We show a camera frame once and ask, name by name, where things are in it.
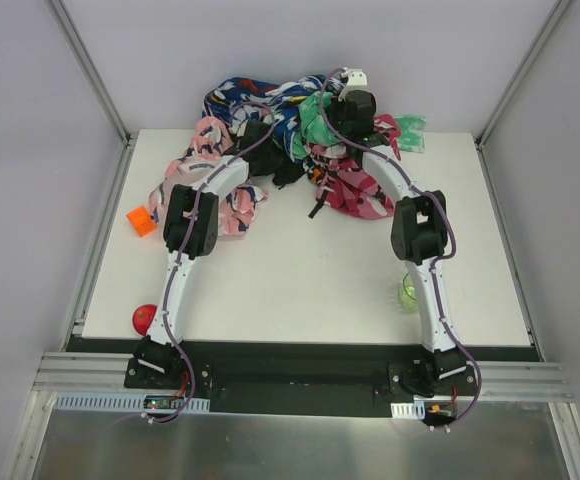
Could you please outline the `light pink bird-print cloth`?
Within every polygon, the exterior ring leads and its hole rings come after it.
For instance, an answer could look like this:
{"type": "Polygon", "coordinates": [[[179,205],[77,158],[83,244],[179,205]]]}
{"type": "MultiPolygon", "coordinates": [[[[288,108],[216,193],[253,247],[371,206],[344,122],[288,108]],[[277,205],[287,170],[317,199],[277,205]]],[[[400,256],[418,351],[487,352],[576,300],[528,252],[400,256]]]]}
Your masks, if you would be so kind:
{"type": "MultiPolygon", "coordinates": [[[[188,149],[167,167],[164,179],[150,193],[147,210],[156,225],[163,227],[175,185],[191,185],[202,180],[234,145],[226,124],[216,117],[204,117],[196,125],[188,149]]],[[[256,217],[258,204],[267,192],[246,180],[219,203],[220,236],[243,236],[256,217]]]]}

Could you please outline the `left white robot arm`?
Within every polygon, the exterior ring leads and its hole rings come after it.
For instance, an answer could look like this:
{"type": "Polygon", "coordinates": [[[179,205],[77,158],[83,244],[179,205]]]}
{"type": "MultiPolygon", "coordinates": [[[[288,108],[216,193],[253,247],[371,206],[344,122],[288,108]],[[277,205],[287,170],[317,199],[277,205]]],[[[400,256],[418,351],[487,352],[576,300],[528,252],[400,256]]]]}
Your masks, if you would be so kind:
{"type": "Polygon", "coordinates": [[[190,148],[157,192],[163,239],[168,250],[166,282],[157,304],[139,306],[132,316],[143,335],[135,353],[136,372],[154,374],[167,386],[185,388],[194,382],[193,367],[179,345],[184,307],[199,259],[210,255],[222,231],[254,211],[259,195],[249,191],[250,175],[266,176],[276,168],[267,152],[273,127],[248,120],[232,140],[225,124],[214,117],[199,122],[190,148]]]}

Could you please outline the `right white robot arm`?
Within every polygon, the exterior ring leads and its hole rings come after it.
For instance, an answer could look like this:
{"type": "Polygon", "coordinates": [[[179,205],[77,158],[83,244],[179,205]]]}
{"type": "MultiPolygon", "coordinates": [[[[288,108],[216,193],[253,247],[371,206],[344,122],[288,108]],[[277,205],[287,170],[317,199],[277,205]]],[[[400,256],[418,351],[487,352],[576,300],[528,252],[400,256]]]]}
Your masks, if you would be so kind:
{"type": "Polygon", "coordinates": [[[455,332],[444,284],[445,262],[456,254],[454,231],[439,191],[424,190],[401,165],[390,141],[374,126],[376,101],[363,90],[337,97],[330,106],[319,96],[328,129],[355,149],[355,162],[381,187],[394,206],[391,246],[415,288],[421,321],[422,358],[398,374],[410,394],[431,398],[437,384],[465,372],[467,356],[455,332]]]}

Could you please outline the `black cloth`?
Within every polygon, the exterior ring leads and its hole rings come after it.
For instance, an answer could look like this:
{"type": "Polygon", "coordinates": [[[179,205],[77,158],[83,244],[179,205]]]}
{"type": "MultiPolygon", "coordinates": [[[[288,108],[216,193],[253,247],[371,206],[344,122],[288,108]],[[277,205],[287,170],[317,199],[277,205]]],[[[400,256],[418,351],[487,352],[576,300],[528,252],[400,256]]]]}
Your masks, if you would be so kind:
{"type": "Polygon", "coordinates": [[[260,146],[249,160],[251,177],[271,177],[272,183],[282,189],[306,175],[303,165],[294,163],[279,147],[260,146]]]}

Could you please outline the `blue patterned cloth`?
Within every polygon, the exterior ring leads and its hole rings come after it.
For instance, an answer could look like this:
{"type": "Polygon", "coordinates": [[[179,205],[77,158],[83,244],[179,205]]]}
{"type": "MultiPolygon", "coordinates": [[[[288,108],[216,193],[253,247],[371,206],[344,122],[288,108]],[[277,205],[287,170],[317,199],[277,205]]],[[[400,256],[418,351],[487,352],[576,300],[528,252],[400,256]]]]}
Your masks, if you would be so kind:
{"type": "MultiPolygon", "coordinates": [[[[222,120],[230,129],[237,130],[247,119],[273,122],[274,142],[290,156],[290,135],[298,131],[298,106],[307,97],[318,92],[326,76],[309,75],[297,81],[275,84],[246,77],[231,77],[208,92],[202,102],[202,115],[222,120]]],[[[319,104],[329,107],[343,83],[331,80],[319,104]]]]}

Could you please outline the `green white cloth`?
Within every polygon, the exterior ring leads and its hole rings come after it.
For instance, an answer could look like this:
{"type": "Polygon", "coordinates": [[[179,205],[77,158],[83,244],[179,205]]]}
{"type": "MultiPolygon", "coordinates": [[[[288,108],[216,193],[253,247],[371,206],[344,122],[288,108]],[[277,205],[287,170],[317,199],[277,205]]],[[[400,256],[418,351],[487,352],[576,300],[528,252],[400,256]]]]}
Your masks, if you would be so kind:
{"type": "MultiPolygon", "coordinates": [[[[321,117],[318,92],[299,104],[298,113],[298,131],[290,135],[289,152],[293,160],[312,156],[336,158],[347,154],[348,145],[332,133],[321,117]]],[[[416,115],[374,117],[374,130],[388,140],[397,157],[401,152],[424,152],[426,125],[426,118],[416,115]]]]}

